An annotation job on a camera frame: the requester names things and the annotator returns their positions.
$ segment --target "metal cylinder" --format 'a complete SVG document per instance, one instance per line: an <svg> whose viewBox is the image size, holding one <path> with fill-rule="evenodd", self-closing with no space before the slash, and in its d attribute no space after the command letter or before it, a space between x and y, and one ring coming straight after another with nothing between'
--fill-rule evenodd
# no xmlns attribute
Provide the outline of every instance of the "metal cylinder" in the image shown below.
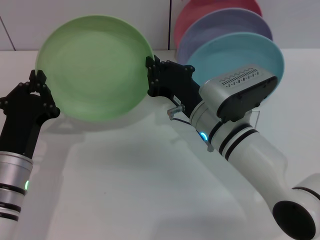
<svg viewBox="0 0 320 240"><path fill-rule="evenodd" d="M0 239L12 240L17 222L8 218L0 217Z"/></svg>
<svg viewBox="0 0 320 240"><path fill-rule="evenodd" d="M0 151L0 218L18 221L32 168L30 158Z"/></svg>
<svg viewBox="0 0 320 240"><path fill-rule="evenodd" d="M220 122L219 118L208 109L204 101L200 102L190 115L191 125L207 137L218 122Z"/></svg>

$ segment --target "stack of plates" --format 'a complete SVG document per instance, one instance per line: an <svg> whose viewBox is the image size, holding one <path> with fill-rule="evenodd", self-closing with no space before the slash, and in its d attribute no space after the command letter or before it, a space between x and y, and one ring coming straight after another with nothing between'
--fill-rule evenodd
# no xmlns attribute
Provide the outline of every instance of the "stack of plates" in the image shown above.
<svg viewBox="0 0 320 240"><path fill-rule="evenodd" d="M174 40L177 60L193 65L193 80L206 81L256 64L278 78L284 59L255 0L190 0L180 13Z"/></svg>

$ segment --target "vent grille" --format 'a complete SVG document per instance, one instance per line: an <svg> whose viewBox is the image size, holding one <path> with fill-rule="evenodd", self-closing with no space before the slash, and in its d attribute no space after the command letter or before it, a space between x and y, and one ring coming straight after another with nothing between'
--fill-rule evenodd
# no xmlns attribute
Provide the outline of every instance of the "vent grille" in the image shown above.
<svg viewBox="0 0 320 240"><path fill-rule="evenodd" d="M260 76L261 73L258 71L258 69L249 67L247 69L243 69L242 71L236 72L230 76L227 76L225 78L222 78L219 80L219 82L225 87L225 88L233 88L238 85L241 85L242 83L248 82L252 79L255 79L256 77Z"/></svg>

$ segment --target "black stripe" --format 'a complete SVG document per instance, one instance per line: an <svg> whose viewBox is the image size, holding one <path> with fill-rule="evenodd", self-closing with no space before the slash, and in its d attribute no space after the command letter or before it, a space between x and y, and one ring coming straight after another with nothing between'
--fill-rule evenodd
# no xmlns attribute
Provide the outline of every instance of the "black stripe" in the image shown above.
<svg viewBox="0 0 320 240"><path fill-rule="evenodd" d="M315 196L317 199L319 199L319 200L320 200L320 195L319 195L318 193L316 193L315 191L313 191L313 190L311 190L311 189L307 188L307 187L304 187L304 186L296 186L296 187L294 187L294 188L292 188L292 189L300 189L300 190L304 190L304 191L306 191L306 192L308 192L308 193L312 194L313 196Z"/></svg>
<svg viewBox="0 0 320 240"><path fill-rule="evenodd" d="M169 34L168 34L168 50L170 50L170 36L171 36L171 13L172 13L172 0L170 0L169 8Z"/></svg>
<svg viewBox="0 0 320 240"><path fill-rule="evenodd" d="M8 189L8 190L26 195L26 191L20 187L17 187L17 186L12 186L12 185L8 185L8 184L0 183L0 189Z"/></svg>
<svg viewBox="0 0 320 240"><path fill-rule="evenodd" d="M231 146L229 147L228 151L226 151L226 154L224 156L224 158L228 161L229 160L229 156L230 154L232 153L232 151L236 148L236 146L238 146L239 143L241 143L241 141L243 139L245 139L246 137L248 137L249 135L251 134L254 134L254 133L258 133L257 130L255 129L251 129L249 131L246 131L244 134L242 134L240 137L237 138L237 140L235 140Z"/></svg>
<svg viewBox="0 0 320 240"><path fill-rule="evenodd" d="M226 136L226 138L223 140L223 142L221 143L220 147L219 147L219 153L222 155L222 152L224 151L227 143L235 136L237 135L241 130L246 129L252 127L249 123L240 125L238 127L236 127L235 129L233 129L228 136Z"/></svg>
<svg viewBox="0 0 320 240"><path fill-rule="evenodd" d="M220 121L218 122L214 128L211 130L209 137L208 137L208 142L211 144L211 140L214 137L215 133L218 131L218 129L223 125L223 123Z"/></svg>
<svg viewBox="0 0 320 240"><path fill-rule="evenodd" d="M2 201L0 201L0 208L14 210L19 213L21 212L21 207L14 205L14 204L11 204L11 203L2 202Z"/></svg>
<svg viewBox="0 0 320 240"><path fill-rule="evenodd" d="M4 213L4 212L0 212L0 218L11 219L11 220L14 220L14 221L17 221L17 222L18 222L18 219L19 219L18 216L15 216L15 215L12 215L12 214L9 214L9 213Z"/></svg>

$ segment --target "blue plate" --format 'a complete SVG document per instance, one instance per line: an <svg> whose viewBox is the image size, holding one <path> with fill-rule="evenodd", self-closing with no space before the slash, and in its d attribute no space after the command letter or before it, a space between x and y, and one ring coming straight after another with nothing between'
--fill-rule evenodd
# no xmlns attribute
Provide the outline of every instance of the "blue plate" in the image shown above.
<svg viewBox="0 0 320 240"><path fill-rule="evenodd" d="M238 32L260 34L273 39L268 24L255 12L243 8L221 9L203 16L188 28L177 50L178 63L185 65L203 44Z"/></svg>
<svg viewBox="0 0 320 240"><path fill-rule="evenodd" d="M248 64L256 64L277 76L278 86L285 70L284 57L277 45L250 32L231 33L207 42L193 53L187 64L195 67L192 78L200 86Z"/></svg>

